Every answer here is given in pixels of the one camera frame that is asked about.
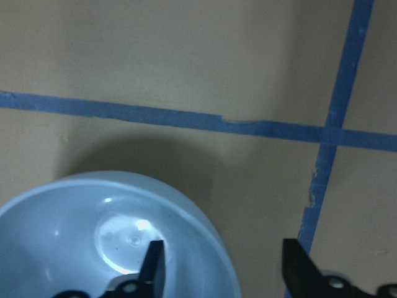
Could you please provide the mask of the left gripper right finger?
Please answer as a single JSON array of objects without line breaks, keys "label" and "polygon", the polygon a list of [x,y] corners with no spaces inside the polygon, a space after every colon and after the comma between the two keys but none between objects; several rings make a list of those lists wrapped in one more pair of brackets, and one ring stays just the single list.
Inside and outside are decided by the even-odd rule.
[{"label": "left gripper right finger", "polygon": [[294,238],[283,239],[282,277],[292,298],[396,297],[396,284],[381,285],[369,294],[340,276],[322,274]]}]

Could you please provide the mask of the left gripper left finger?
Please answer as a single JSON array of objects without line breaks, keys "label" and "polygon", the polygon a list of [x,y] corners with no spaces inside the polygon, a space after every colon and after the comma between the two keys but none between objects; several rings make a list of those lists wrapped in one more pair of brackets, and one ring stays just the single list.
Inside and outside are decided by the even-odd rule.
[{"label": "left gripper left finger", "polygon": [[149,243],[139,273],[114,278],[101,297],[162,297],[163,292],[164,242],[153,240]]}]

